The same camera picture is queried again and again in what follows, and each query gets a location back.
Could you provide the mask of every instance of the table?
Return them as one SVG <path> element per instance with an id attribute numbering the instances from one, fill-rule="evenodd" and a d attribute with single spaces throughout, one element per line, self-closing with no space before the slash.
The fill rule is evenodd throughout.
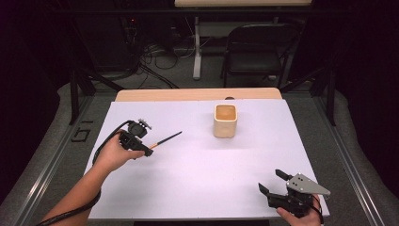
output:
<path id="1" fill-rule="evenodd" d="M 309 7 L 311 0 L 176 0 L 175 7 L 177 8 L 234 8 L 234 7 Z M 194 61 L 193 79 L 200 79 L 200 64 L 201 64 L 201 50 L 200 50 L 200 36 L 201 25 L 199 17 L 195 18 L 195 47 L 196 55 Z M 216 27 L 212 27 L 212 32 L 223 36 L 227 36 L 233 27 L 229 27 L 229 24 L 218 24 Z"/>
<path id="2" fill-rule="evenodd" d="M 226 97 L 235 100 L 224 100 Z M 235 138 L 212 135 L 213 107 L 221 102 L 238 107 Z M 261 105 L 251 111 L 254 104 Z M 153 126 L 142 138 L 144 144 L 178 130 L 183 133 L 154 149 L 151 157 L 130 161 L 112 173 L 90 218 L 277 218 L 257 183 L 268 186 L 273 193 L 285 194 L 285 182 L 274 174 L 278 165 L 293 175 L 300 169 L 315 180 L 288 105 L 277 89 L 124 90 L 112 103 L 93 150 L 114 129 L 112 122 L 136 120 L 138 115 L 145 115 Z M 269 136 L 252 136 L 259 133 L 260 127 L 251 121 L 267 124 L 263 132 Z M 328 215 L 323 198 L 322 206 Z"/>

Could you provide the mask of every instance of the chair backrest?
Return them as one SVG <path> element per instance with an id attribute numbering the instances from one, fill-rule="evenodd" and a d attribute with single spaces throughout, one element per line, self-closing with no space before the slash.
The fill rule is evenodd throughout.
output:
<path id="1" fill-rule="evenodd" d="M 228 46 L 234 43 L 283 44 L 298 36 L 299 31 L 292 24 L 248 24 L 233 29 L 228 36 Z"/>

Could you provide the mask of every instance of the white paper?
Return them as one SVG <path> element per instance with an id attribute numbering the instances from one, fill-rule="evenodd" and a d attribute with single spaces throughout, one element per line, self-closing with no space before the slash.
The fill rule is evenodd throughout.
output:
<path id="1" fill-rule="evenodd" d="M 234 138 L 213 135 L 214 108 L 219 104 L 237 107 Z M 258 183 L 271 193 L 286 194 L 275 169 L 301 172 L 316 181 L 284 100 L 114 102 L 86 171 L 106 137 L 123 122 L 138 119 L 152 126 L 141 139 L 147 146 L 183 132 L 154 148 L 152 156 L 112 172 L 90 218 L 274 218 L 276 210 L 268 207 Z M 323 197 L 321 203 L 328 216 Z"/>

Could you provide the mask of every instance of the hand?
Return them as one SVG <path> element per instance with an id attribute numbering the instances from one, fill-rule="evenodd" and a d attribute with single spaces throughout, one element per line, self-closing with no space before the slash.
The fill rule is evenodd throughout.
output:
<path id="1" fill-rule="evenodd" d="M 144 151 L 126 151 L 123 149 L 120 145 L 120 132 L 122 130 L 119 130 L 106 142 L 93 167 L 110 173 L 123 166 L 129 159 L 136 159 L 144 155 Z"/>
<path id="2" fill-rule="evenodd" d="M 315 199 L 313 199 L 313 206 L 316 209 L 320 209 L 319 205 L 319 197 L 317 195 L 313 195 Z M 320 217 L 319 214 L 313 210 L 309 210 L 309 214 L 302 218 L 297 218 L 290 212 L 286 211 L 285 209 L 279 207 L 277 209 L 277 213 L 285 219 L 291 226 L 320 226 Z"/>

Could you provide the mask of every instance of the wooden container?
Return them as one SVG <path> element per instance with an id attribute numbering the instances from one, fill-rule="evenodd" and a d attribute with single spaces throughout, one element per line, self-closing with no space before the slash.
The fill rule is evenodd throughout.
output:
<path id="1" fill-rule="evenodd" d="M 214 136 L 232 138 L 237 127 L 237 109 L 235 105 L 216 105 L 214 114 Z"/>

